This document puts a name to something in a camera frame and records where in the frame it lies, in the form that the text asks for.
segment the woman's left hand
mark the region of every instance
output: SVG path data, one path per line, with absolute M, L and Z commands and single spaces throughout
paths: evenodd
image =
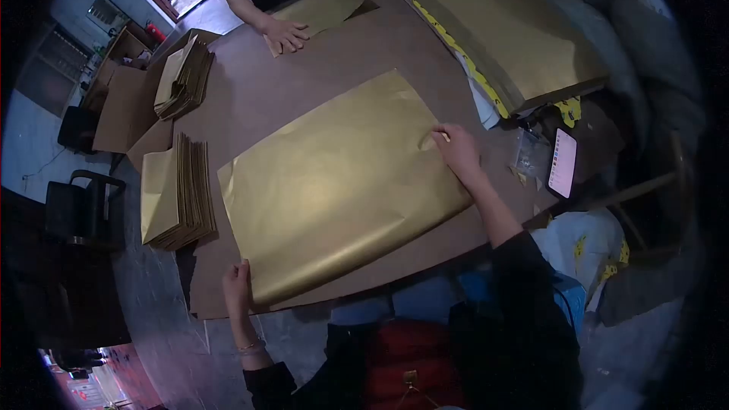
M 232 320 L 248 317 L 251 308 L 251 275 L 248 260 L 233 264 L 223 275 L 223 294 L 228 316 Z

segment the hand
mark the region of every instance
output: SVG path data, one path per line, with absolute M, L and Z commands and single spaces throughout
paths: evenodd
M 463 127 L 453 123 L 439 123 L 433 127 L 431 135 L 443 161 L 456 173 L 464 186 L 468 187 L 483 178 L 476 141 Z
M 271 50 L 278 54 L 283 54 L 284 49 L 295 53 L 297 49 L 302 49 L 304 41 L 309 39 L 303 31 L 306 27 L 307 24 L 271 18 L 261 29 L 261 33 L 267 37 Z
M 248 260 L 233 264 L 223 274 L 225 306 L 231 320 L 248 317 L 251 308 L 251 273 Z

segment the large table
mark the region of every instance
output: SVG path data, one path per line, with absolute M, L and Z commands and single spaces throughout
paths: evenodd
M 428 23 L 403 0 L 373 0 L 380 7 L 314 36 L 304 50 L 274 59 L 261 36 L 243 25 L 213 42 L 216 55 L 203 105 L 180 118 L 175 132 L 208 142 L 210 185 L 218 232 L 195 251 L 190 312 L 199 318 L 227 316 L 220 278 L 240 252 L 225 213 L 217 169 L 281 126 L 334 96 L 396 68 L 441 122 L 460 123 L 483 153 L 482 166 L 520 222 L 556 199 L 522 186 L 508 166 L 516 130 L 485 130 L 458 61 Z M 474 207 L 382 258 L 332 282 L 265 310 L 311 304 L 404 278 L 468 252 L 488 241 Z

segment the black jacket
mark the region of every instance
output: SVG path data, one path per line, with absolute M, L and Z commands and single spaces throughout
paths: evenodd
M 493 264 L 500 316 L 460 303 L 448 323 L 468 408 L 578 408 L 579 344 L 554 302 L 554 270 L 527 232 L 495 249 Z M 284 363 L 244 371 L 254 407 L 361 408 L 364 345 L 376 328 L 329 325 L 327 360 L 297 391 Z

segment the black chair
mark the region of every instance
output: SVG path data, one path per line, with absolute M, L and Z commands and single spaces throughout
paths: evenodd
M 95 154 L 93 139 L 97 125 L 98 113 L 88 108 L 69 106 L 60 123 L 58 143 L 65 148 Z
M 88 178 L 86 188 L 73 185 L 76 178 Z M 46 192 L 46 233 L 67 244 L 77 244 L 96 251 L 120 251 L 123 235 L 112 230 L 106 211 L 106 186 L 116 187 L 109 194 L 109 205 L 120 196 L 126 184 L 122 180 L 85 169 L 71 173 L 67 184 L 49 182 Z

